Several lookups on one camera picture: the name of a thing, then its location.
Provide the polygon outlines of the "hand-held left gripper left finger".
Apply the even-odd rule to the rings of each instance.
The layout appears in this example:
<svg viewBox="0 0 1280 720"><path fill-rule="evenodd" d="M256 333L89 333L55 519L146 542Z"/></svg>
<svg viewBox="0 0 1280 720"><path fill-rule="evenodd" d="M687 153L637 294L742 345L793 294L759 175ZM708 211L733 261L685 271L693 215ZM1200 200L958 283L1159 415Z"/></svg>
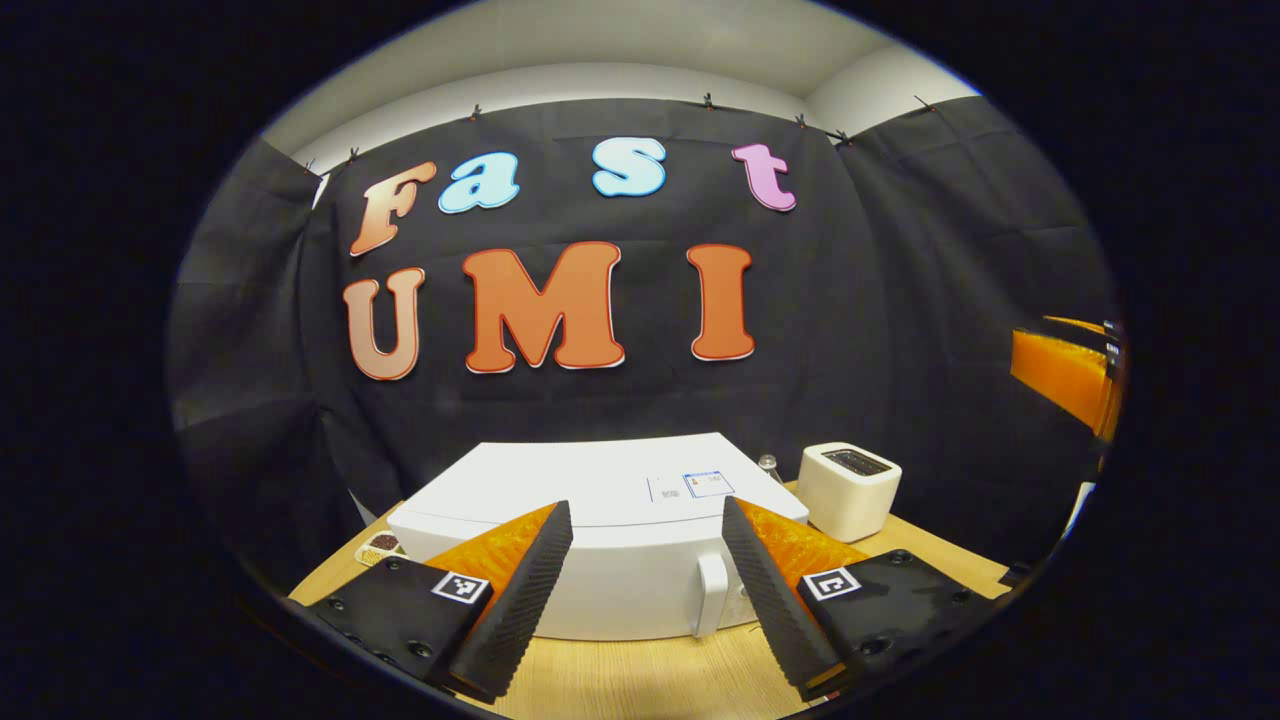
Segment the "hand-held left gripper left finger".
<svg viewBox="0 0 1280 720"><path fill-rule="evenodd" d="M424 562L390 555L306 605L371 665L484 703L504 696L573 541L561 500Z"/></svg>

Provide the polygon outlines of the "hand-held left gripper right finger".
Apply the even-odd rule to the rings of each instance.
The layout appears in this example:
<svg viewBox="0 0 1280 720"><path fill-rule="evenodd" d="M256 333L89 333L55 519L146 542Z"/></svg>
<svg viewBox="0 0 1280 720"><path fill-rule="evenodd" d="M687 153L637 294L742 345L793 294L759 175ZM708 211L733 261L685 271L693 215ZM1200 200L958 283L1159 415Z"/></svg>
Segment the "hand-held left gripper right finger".
<svg viewBox="0 0 1280 720"><path fill-rule="evenodd" d="M740 497L722 538L780 670L804 701L883 685L997 607L910 550L869 556Z"/></svg>

